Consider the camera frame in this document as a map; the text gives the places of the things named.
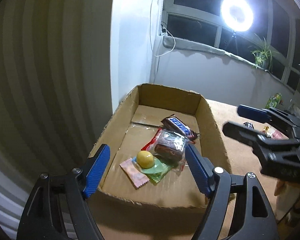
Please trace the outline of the right hand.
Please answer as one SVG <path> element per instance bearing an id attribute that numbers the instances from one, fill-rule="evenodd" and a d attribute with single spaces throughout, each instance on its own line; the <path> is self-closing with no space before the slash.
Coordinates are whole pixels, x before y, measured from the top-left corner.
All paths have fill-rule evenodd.
<path id="1" fill-rule="evenodd" d="M 274 196 L 279 196 L 283 191 L 285 191 L 288 185 L 289 182 L 278 179 L 276 181 Z"/>

